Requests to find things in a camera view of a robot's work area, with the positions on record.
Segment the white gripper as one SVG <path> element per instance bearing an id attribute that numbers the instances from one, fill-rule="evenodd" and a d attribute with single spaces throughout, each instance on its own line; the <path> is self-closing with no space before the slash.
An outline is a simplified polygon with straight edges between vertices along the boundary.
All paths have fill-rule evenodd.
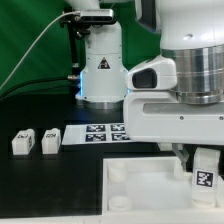
<path id="1" fill-rule="evenodd" d="M 183 144 L 224 145 L 224 102 L 188 105 L 168 92 L 132 92 L 125 97 L 123 117 L 133 141 L 173 143 L 183 170 L 189 159 Z"/>

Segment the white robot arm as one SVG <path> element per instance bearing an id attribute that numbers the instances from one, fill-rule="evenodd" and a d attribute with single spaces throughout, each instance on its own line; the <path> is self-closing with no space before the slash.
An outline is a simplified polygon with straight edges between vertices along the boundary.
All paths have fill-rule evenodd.
<path id="1" fill-rule="evenodd" d="M 122 107 L 140 142 L 224 145 L 224 0 L 66 0 L 86 38 L 79 104 Z M 125 70 L 111 3 L 133 2 L 136 21 L 158 33 L 157 57 Z"/>

